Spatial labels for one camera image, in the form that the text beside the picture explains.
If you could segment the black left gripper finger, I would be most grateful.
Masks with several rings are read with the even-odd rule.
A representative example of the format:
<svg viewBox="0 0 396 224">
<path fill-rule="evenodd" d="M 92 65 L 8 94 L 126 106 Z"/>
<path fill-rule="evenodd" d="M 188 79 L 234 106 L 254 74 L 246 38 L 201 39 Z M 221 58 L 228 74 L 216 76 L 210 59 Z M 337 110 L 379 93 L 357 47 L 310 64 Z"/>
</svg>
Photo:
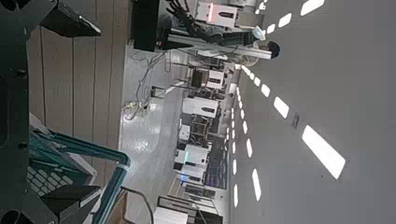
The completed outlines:
<svg viewBox="0 0 396 224">
<path fill-rule="evenodd" d="M 43 196 L 29 191 L 22 214 L 28 224 L 83 224 L 100 195 L 97 186 L 63 186 Z"/>
<path fill-rule="evenodd" d="M 64 37 L 100 36 L 100 28 L 64 0 L 29 0 L 33 12 L 45 15 L 40 26 Z"/>
</svg>

